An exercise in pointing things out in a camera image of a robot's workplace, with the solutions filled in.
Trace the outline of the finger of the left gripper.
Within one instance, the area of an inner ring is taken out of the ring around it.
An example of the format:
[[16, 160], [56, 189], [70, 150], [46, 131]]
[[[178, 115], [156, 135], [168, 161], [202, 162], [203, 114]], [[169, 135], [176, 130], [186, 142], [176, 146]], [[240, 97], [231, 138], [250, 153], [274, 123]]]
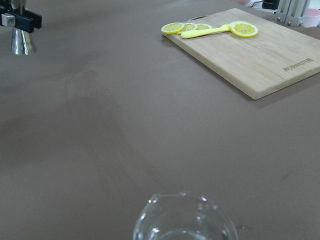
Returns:
[[0, 25], [33, 33], [34, 29], [42, 27], [42, 16], [25, 8], [20, 12], [20, 10], [13, 10], [9, 7], [1, 7]]

